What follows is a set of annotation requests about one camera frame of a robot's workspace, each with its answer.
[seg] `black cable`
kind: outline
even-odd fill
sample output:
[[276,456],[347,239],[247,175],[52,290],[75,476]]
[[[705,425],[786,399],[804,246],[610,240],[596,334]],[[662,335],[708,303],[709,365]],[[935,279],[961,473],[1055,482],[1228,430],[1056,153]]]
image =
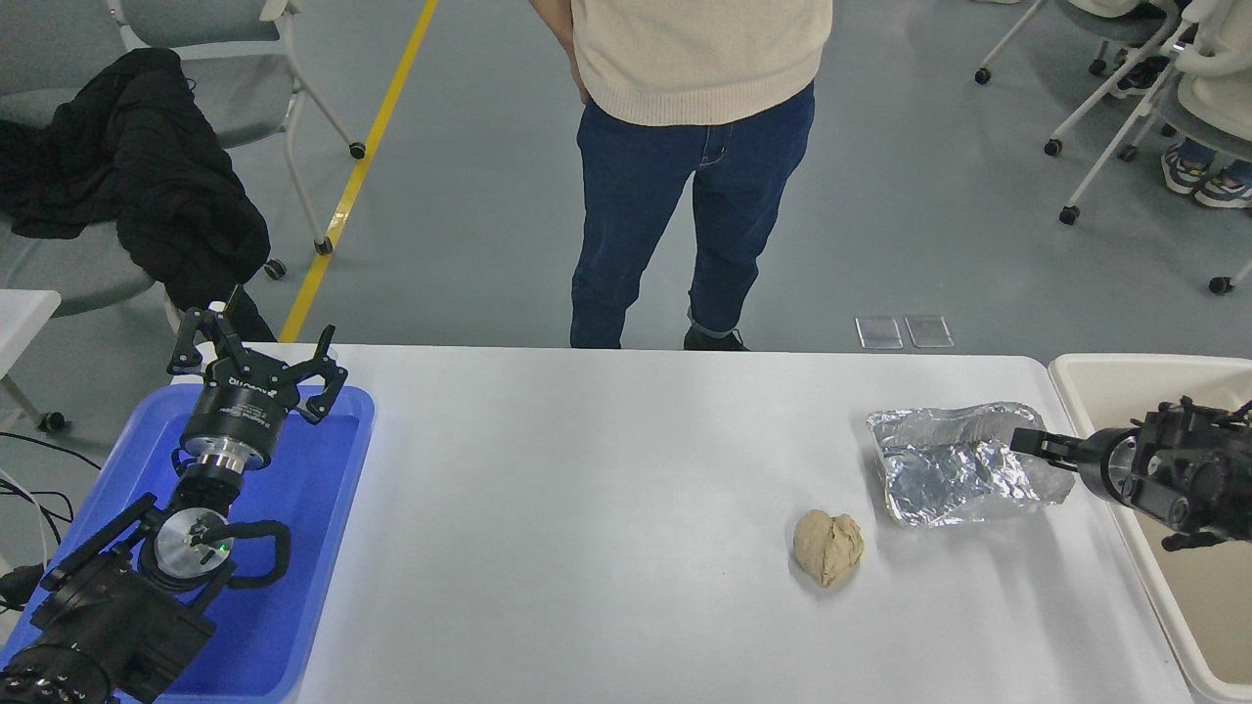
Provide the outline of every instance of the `black cable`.
[[39,440],[39,438],[35,438],[35,437],[30,437],[30,436],[26,436],[26,435],[19,435],[16,432],[0,432],[0,437],[13,437],[13,438],[16,438],[16,440],[25,440],[26,442],[34,442],[35,445],[40,445],[43,447],[48,447],[49,450],[56,450],[58,452],[65,452],[66,455],[73,455],[73,456],[78,457],[79,460],[83,460],[88,465],[91,465],[93,467],[95,467],[96,471],[100,471],[100,465],[96,465],[90,458],[88,458],[85,455],[80,455],[80,453],[78,453],[78,452],[75,452],[73,450],[61,447],[59,445],[53,445],[51,442],[44,442],[43,440]]
[[[19,490],[16,486],[14,486],[11,482],[6,480],[0,480],[0,490],[3,490],[3,492],[0,492],[0,496],[18,496],[19,499],[25,500],[28,504],[35,504],[35,506],[39,509],[40,515],[43,515],[44,520],[48,521],[48,527],[53,530],[53,537],[56,539],[56,545],[61,544],[61,531],[56,530],[56,524],[53,522],[53,519],[60,519],[65,522],[69,522],[69,519],[45,509],[43,504],[36,504],[35,499],[33,499],[25,491]],[[60,492],[34,491],[31,494],[60,494]]]
[[56,516],[58,519],[68,522],[68,524],[74,522],[74,504],[70,504],[70,497],[69,496],[65,496],[60,491],[53,491],[50,489],[45,489],[44,491],[31,491],[31,494],[34,494],[36,496],[44,496],[44,495],[48,495],[48,496],[59,496],[60,500],[65,502],[65,512],[69,514],[69,517],[65,517],[65,516],[63,516],[60,514],[53,514],[53,515]]
[[[63,515],[58,514],[56,511],[53,511],[48,506],[44,506],[43,502],[40,502],[40,507],[44,510],[45,514],[48,514],[49,516],[51,516],[51,517],[54,517],[54,519],[56,519],[59,521],[63,521],[63,522],[66,522],[66,524],[74,522],[74,506],[69,502],[69,497],[68,496],[65,496],[60,491],[31,491],[31,494],[34,494],[35,496],[43,496],[45,494],[49,494],[49,495],[55,495],[55,496],[60,496],[61,499],[64,499],[65,500],[65,507],[69,509],[69,511],[68,511],[69,516],[63,516]],[[9,482],[6,482],[4,480],[0,480],[0,496],[21,496],[23,499],[26,497],[24,494],[19,492],[19,491],[14,491],[13,485],[10,485]]]

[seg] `beige sweater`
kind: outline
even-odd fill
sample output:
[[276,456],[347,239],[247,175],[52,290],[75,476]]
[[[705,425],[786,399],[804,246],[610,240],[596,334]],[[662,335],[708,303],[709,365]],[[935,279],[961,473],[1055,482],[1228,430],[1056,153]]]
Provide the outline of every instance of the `beige sweater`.
[[818,74],[831,0],[572,0],[587,91],[640,125],[716,125],[799,93]]

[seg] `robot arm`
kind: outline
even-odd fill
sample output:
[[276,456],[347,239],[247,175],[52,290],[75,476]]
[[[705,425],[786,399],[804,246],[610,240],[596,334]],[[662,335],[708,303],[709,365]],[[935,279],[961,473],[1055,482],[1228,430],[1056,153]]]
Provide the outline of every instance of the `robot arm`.
[[[169,504],[143,495],[44,576],[49,596],[31,613],[43,633],[0,668],[0,704],[105,704],[116,690],[151,704],[213,636],[204,610],[223,589],[283,576],[287,526],[228,516],[244,474],[269,465],[290,412],[310,423],[329,413],[347,378],[328,356],[333,332],[326,328],[310,360],[289,366],[245,348],[219,311],[184,314],[170,373],[197,373],[197,333],[217,360],[174,451]],[[302,400],[297,385],[314,376],[323,388]],[[273,567],[234,575],[234,541],[258,537],[273,539]]]
[[1010,447],[1078,472],[1101,499],[1169,527],[1166,550],[1252,541],[1249,411],[1252,403],[1228,412],[1184,396],[1132,421],[1134,427],[1085,440],[1018,428]]

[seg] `wire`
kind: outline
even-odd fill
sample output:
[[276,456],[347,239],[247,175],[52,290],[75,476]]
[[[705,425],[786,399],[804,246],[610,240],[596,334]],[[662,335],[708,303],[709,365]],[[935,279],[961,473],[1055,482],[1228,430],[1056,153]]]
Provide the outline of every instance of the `wire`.
[[0,476],[6,479],[9,484],[11,484],[18,491],[25,494],[26,499],[35,505],[35,524],[39,526],[39,544],[44,549],[44,565],[48,565],[49,562],[51,562],[51,556],[48,554],[48,535],[44,532],[44,519],[45,519],[44,507],[39,504],[39,500],[35,499],[35,496],[31,492],[23,489],[21,485],[18,484],[15,479],[13,479],[13,475],[4,471],[4,467],[0,467]]
[[[56,529],[56,524],[53,522],[53,519],[56,519],[59,521],[64,521],[66,525],[71,524],[74,521],[74,505],[70,504],[69,497],[65,496],[64,494],[61,494],[60,491],[31,491],[31,494],[35,495],[35,496],[55,495],[55,496],[60,496],[61,500],[65,501],[65,507],[69,509],[69,511],[68,511],[69,516],[63,516],[63,515],[58,514],[56,511],[53,511],[48,506],[43,506],[40,509],[40,512],[43,514],[44,520],[48,521],[48,527],[53,529],[53,537],[56,539],[56,545],[60,545],[61,544],[61,531],[59,531]],[[9,484],[5,480],[0,480],[0,496],[18,496],[19,499],[23,499],[25,501],[30,501],[30,499],[25,494],[23,494],[21,491],[19,491],[18,487],[13,486],[11,484]]]
[[75,452],[73,450],[69,450],[66,447],[61,447],[59,445],[53,445],[51,442],[44,442],[43,440],[38,440],[38,438],[34,438],[34,437],[30,437],[30,436],[26,436],[26,435],[19,435],[16,432],[0,432],[0,437],[13,437],[15,440],[25,440],[26,442],[34,442],[35,445],[40,445],[43,447],[48,447],[49,450],[56,450],[58,452],[65,452],[66,455],[73,455],[73,456],[78,457],[79,460],[83,460],[88,465],[91,465],[93,467],[95,467],[96,471],[100,471],[100,465],[96,465],[90,458],[88,458],[85,455],[79,455],[78,452]]

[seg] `gray floor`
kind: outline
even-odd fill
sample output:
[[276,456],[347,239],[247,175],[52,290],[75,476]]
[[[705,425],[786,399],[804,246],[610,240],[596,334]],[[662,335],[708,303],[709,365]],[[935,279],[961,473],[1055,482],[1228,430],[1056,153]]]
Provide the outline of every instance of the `gray floor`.
[[[298,44],[344,122],[364,135],[422,3],[307,0]],[[1153,135],[1112,162],[1075,227],[1064,199],[1128,114],[1107,100],[1042,152],[1096,88],[1097,41],[1048,8],[994,66],[979,60],[1024,8],[969,0],[836,0],[809,155],[784,200],[740,323],[749,347],[859,352],[856,316],[943,314],[944,352],[1163,352],[1246,357],[1252,292],[1209,294],[1252,257],[1252,219],[1161,185]],[[300,339],[562,347],[581,223],[580,116],[565,58],[526,3],[443,0],[378,148]],[[232,153],[292,273],[249,287],[275,331],[312,258],[272,138]],[[316,110],[299,162],[327,220],[352,169]],[[631,309],[626,347],[677,349],[694,257],[679,207]],[[156,292],[53,321],[13,373],[74,426],[59,437],[103,460],[134,406],[167,383],[172,336]],[[930,353],[905,346],[904,353]],[[0,438],[30,489],[80,501],[94,472]],[[26,511],[0,504],[0,554],[38,560]]]

